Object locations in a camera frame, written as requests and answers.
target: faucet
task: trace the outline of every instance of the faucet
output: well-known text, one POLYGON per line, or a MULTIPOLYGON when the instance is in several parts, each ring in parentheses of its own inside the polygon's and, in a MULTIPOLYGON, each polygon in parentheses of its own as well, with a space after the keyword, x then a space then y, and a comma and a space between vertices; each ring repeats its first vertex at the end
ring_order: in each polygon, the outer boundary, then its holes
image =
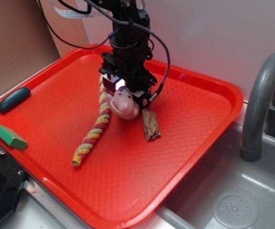
POLYGON ((263 132, 275 137, 275 53, 264 62, 248 101, 240 142, 243 160, 261 158, 263 132))

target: plush toy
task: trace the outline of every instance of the plush toy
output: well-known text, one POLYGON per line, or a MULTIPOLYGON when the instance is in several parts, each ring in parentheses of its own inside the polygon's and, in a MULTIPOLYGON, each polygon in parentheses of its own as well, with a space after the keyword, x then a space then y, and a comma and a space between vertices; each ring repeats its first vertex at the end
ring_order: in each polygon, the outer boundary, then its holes
POLYGON ((132 93, 125 86, 120 87, 114 96, 106 94, 105 100, 111 111, 123 119, 132 120, 139 115, 139 106, 133 100, 132 93))

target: rainbow rope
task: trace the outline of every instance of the rainbow rope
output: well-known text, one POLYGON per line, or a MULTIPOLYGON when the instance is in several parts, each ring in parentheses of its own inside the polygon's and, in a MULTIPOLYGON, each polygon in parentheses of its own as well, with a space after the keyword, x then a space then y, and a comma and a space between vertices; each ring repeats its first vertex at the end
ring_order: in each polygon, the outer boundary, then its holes
POLYGON ((72 164, 76 167, 80 166, 82 160, 86 158, 86 155, 90 153, 90 150, 93 148, 95 142, 98 140, 100 135, 103 133, 104 129, 107 127, 109 123, 111 110, 108 103, 105 100, 105 95, 108 90, 104 87, 103 77, 100 76, 99 79, 99 114, 100 116, 96 120, 93 128, 87 134, 87 136, 83 139, 81 145, 76 149, 74 153, 74 157, 72 159, 72 164))

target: drain cover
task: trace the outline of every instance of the drain cover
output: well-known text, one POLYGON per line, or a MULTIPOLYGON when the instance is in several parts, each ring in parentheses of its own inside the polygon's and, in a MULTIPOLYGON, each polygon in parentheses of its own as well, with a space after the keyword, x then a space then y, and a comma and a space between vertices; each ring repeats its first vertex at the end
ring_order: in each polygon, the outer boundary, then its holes
POLYGON ((231 229, 245 229, 253 225, 259 209, 253 196, 239 190, 227 190, 213 201, 212 211, 222 225, 231 229))

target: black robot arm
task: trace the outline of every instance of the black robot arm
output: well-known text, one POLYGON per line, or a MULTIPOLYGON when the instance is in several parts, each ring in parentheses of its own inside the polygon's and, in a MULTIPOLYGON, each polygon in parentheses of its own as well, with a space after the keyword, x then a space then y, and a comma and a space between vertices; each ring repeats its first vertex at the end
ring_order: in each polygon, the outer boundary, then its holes
POLYGON ((149 47, 150 18, 144 9, 137 8, 135 0, 85 0, 89 6, 98 6, 112 12, 113 31, 110 38, 112 52, 102 53, 103 63, 100 73, 104 75, 104 86, 116 90, 119 80, 126 82, 140 108, 148 107, 152 97, 152 87, 157 79, 144 67, 146 60, 152 59, 153 43, 149 47))

